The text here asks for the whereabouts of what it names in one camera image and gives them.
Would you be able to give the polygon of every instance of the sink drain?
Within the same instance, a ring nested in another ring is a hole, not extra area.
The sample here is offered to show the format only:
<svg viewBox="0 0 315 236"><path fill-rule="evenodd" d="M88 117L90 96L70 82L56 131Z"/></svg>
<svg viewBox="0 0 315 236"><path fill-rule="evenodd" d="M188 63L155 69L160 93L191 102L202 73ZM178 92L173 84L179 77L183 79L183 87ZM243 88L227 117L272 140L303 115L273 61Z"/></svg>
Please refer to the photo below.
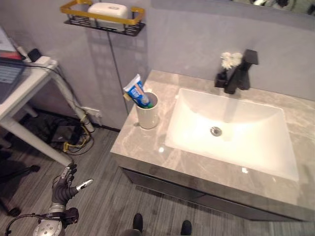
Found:
<svg viewBox="0 0 315 236"><path fill-rule="evenodd" d="M218 137L222 134L222 130L218 127L215 127L215 126L211 127L210 132L213 136L216 136L216 137Z"/></svg>

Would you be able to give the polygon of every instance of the wall outlet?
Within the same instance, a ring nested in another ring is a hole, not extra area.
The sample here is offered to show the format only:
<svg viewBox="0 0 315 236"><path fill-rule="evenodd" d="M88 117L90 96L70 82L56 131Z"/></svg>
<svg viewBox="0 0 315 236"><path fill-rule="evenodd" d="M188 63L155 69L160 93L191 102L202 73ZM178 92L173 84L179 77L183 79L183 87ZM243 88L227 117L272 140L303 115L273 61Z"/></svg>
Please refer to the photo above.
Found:
<svg viewBox="0 0 315 236"><path fill-rule="evenodd" d="M100 118L102 117L102 113L100 112L100 110L91 108L91 107L81 107L82 110L84 110L87 114L89 114L90 116L94 116L96 118Z"/></svg>

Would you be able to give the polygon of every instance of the gray wall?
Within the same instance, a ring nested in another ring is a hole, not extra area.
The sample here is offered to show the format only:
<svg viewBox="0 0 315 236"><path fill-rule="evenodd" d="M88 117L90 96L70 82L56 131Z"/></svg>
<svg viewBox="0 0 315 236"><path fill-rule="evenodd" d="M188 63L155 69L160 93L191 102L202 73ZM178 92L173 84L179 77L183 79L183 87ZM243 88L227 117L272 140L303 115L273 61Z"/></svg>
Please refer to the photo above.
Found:
<svg viewBox="0 0 315 236"><path fill-rule="evenodd" d="M102 124L121 128L127 110L107 34L63 24L67 17L60 13L59 7L67 1L2 0L0 24L26 50L37 47L44 55L57 59L80 103L101 110ZM115 34L110 34L110 37L123 86L136 73L146 78L150 72L146 63L146 31L137 38ZM32 99L32 104L40 109L74 116L52 82Z"/></svg>
<svg viewBox="0 0 315 236"><path fill-rule="evenodd" d="M102 123L121 128L127 116L105 32L63 24L67 0L2 0L0 24L27 50L60 62L83 106L100 109ZM136 37L110 34L123 86L150 68L213 79L225 51L258 51L252 86L315 99L315 18L263 7L206 0L112 0L146 9ZM73 112L53 83L32 100L48 111Z"/></svg>
<svg viewBox="0 0 315 236"><path fill-rule="evenodd" d="M151 0L150 66L213 80L220 54L258 51L253 88L315 100L315 17L233 2Z"/></svg>

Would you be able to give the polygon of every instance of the white flower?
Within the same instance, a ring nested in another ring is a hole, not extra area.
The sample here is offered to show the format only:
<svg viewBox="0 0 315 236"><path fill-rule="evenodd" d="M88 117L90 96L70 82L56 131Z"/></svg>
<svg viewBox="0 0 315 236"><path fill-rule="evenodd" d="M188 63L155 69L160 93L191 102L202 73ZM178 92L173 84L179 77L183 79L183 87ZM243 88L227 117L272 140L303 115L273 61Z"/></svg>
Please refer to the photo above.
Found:
<svg viewBox="0 0 315 236"><path fill-rule="evenodd" d="M231 69L233 66L238 66L242 62L243 55L241 53L229 53L225 52L221 54L222 63L221 66L225 69Z"/></svg>
<svg viewBox="0 0 315 236"><path fill-rule="evenodd" d="M232 66L238 66L242 62L243 55L241 53L232 54Z"/></svg>
<svg viewBox="0 0 315 236"><path fill-rule="evenodd" d="M232 68L232 55L229 52L222 53L221 54L222 63L221 66L225 69L231 69Z"/></svg>

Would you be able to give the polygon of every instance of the laptop keyboard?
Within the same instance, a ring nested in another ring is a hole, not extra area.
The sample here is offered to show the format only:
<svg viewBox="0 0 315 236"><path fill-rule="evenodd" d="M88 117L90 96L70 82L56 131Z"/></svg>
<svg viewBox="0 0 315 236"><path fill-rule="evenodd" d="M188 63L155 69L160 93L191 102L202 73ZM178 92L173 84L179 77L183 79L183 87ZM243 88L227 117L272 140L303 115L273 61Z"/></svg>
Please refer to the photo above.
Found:
<svg viewBox="0 0 315 236"><path fill-rule="evenodd" d="M22 68L0 65L0 83L13 83L21 70Z"/></svg>

